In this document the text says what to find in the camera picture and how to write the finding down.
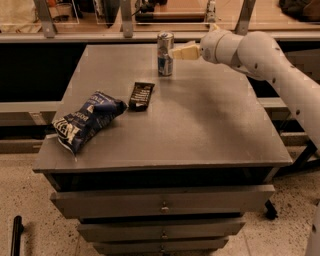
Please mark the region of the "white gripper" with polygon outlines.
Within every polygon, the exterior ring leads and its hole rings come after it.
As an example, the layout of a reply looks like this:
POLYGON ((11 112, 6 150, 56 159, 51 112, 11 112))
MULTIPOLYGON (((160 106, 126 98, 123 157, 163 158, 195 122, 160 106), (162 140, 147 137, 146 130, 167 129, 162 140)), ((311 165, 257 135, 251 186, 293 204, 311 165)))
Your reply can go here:
POLYGON ((208 32, 200 41, 199 47, 187 45, 169 50, 169 56, 178 60, 197 60, 202 58, 214 64, 229 64, 230 55, 228 44, 225 42, 230 32, 221 30, 216 23, 210 24, 210 32, 208 32))

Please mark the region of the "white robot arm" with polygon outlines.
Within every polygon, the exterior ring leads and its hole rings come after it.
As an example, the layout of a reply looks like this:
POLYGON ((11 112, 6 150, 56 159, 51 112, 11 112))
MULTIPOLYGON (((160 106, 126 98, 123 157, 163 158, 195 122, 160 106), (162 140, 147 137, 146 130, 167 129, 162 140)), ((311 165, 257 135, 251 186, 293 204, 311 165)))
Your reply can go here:
MULTIPOLYGON (((225 64, 249 77, 268 82, 298 119, 311 141, 320 146, 320 89, 291 64, 276 41, 264 32, 236 35, 214 28, 195 47, 171 52, 174 58, 225 64)), ((320 256, 317 167, 275 179, 280 218, 268 222, 259 214, 245 217, 247 225, 226 248, 208 256, 320 256)))

